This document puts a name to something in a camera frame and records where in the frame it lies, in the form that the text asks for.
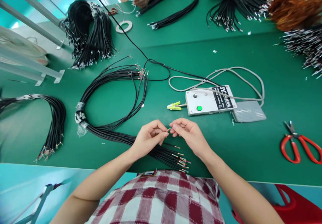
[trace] label on box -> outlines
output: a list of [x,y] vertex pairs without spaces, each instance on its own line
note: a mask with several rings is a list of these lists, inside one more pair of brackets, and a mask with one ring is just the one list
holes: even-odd
[[[220,92],[220,93],[228,95],[228,91],[227,91],[226,86],[213,87],[211,89],[213,89],[213,90],[215,90],[217,92]],[[216,92],[213,92],[213,94],[214,94],[214,97],[215,97],[215,100],[216,100],[218,110],[234,108],[229,97],[220,95],[220,94],[218,94]]]
[[139,178],[154,177],[156,173],[157,173],[156,170],[155,171],[148,171],[148,172],[142,173]]

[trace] gray foot pedal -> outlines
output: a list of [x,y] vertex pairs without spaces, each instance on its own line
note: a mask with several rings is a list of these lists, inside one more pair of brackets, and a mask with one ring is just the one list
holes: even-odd
[[237,102],[237,108],[231,112],[235,122],[256,122],[266,120],[266,116],[257,101]]

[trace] red plastic stool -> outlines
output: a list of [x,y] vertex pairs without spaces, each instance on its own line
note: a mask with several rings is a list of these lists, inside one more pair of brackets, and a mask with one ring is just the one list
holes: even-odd
[[[285,205],[272,205],[285,224],[322,224],[322,210],[305,199],[303,196],[287,187],[286,185],[275,185]],[[235,208],[232,215],[240,224],[244,224]]]

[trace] red scissors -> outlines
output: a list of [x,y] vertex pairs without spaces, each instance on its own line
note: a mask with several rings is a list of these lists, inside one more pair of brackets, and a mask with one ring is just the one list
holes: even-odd
[[[294,164],[298,164],[299,162],[301,162],[301,157],[300,157],[300,153],[299,153],[299,149],[296,145],[296,143],[293,141],[293,138],[297,138],[301,144],[303,145],[304,149],[305,149],[305,152],[306,154],[309,156],[309,158],[316,164],[322,164],[322,148],[320,146],[318,146],[316,143],[314,143],[312,140],[310,140],[309,138],[303,136],[303,135],[298,135],[295,130],[294,130],[294,126],[293,126],[293,123],[292,121],[290,121],[290,125],[288,125],[286,122],[284,122],[287,126],[287,128],[289,129],[289,131],[291,132],[291,135],[286,135],[285,138],[283,139],[282,141],[282,144],[281,144],[281,151],[282,151],[282,154],[284,155],[284,157],[294,163]],[[292,144],[292,148],[293,148],[293,151],[294,151],[294,155],[295,155],[295,160],[291,160],[290,157],[287,155],[286,153],[286,150],[285,150],[285,146],[287,144],[287,142],[291,140],[291,144]],[[319,152],[320,154],[320,161],[317,161],[312,152],[310,151],[307,143],[308,142],[309,144],[313,145],[314,148],[316,148],[316,150]]]
[[116,13],[118,14],[118,12],[117,12],[117,8],[111,8],[111,9],[110,9],[110,12],[111,12],[111,14],[116,14]]

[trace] green workbench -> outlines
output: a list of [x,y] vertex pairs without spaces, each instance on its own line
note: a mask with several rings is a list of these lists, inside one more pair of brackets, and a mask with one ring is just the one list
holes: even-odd
[[[165,0],[146,14],[135,17],[135,13],[116,19],[133,22],[128,36],[136,43],[147,57],[155,59],[173,68],[197,75],[207,76],[211,72],[233,66],[243,66],[257,73],[265,84],[265,104],[263,111],[267,120],[254,123],[232,124],[229,112],[212,115],[188,116],[187,110],[169,111],[170,103],[185,102],[185,93],[176,92],[168,81],[150,81],[147,87],[145,106],[130,120],[122,124],[117,131],[136,135],[141,126],[160,119],[166,126],[180,117],[188,118],[200,126],[211,148],[241,177],[248,181],[287,183],[322,186],[322,166],[314,164],[299,146],[302,157],[300,164],[287,161],[281,151],[280,143],[287,132],[283,121],[292,120],[296,130],[319,145],[322,145],[322,131],[318,130],[322,112],[319,111],[322,85],[311,77],[313,70],[301,69],[304,58],[293,57],[285,52],[283,46],[273,46],[281,42],[279,32],[270,21],[247,21],[241,16],[243,32],[226,32],[222,27],[206,24],[206,13],[218,0],[200,0],[196,8],[183,19],[168,27],[153,31],[148,23],[160,20],[169,14],[184,8],[193,0]],[[130,3],[123,3],[124,11],[130,12]],[[8,81],[17,76],[0,71],[0,86],[3,97],[16,97],[24,94],[40,93],[60,99],[66,106],[64,146],[51,156],[48,161],[38,165],[71,168],[97,169],[117,157],[129,148],[121,143],[109,142],[87,133],[77,135],[74,121],[75,107],[92,80],[111,64],[131,54],[117,65],[145,63],[144,56],[126,38],[124,34],[113,32],[115,47],[120,52],[115,57],[99,62],[82,71],[66,70],[61,82],[53,84],[47,77],[40,87],[34,83]],[[45,47],[52,60],[54,70],[67,69],[71,66],[68,50],[54,50]],[[166,69],[148,63],[150,79],[167,76]],[[259,81],[248,72],[237,70],[244,78],[260,89]],[[171,75],[183,75],[172,71]],[[215,80],[222,85],[230,85],[234,96],[257,97],[255,92],[231,73],[223,73]],[[193,83],[189,80],[174,79],[172,84],[184,89]],[[117,81],[100,87],[90,98],[86,113],[89,122],[102,125],[113,122],[129,112],[134,102],[134,88],[130,81]],[[35,164],[42,144],[45,142],[51,121],[48,104],[41,100],[23,102],[5,110],[0,116],[0,162]],[[198,177],[211,177],[203,163],[193,155],[180,137],[167,138],[167,142],[180,146],[192,164],[189,174]],[[290,145],[287,152],[292,157]],[[164,169],[165,165],[146,156],[129,169],[131,172],[144,172]]]

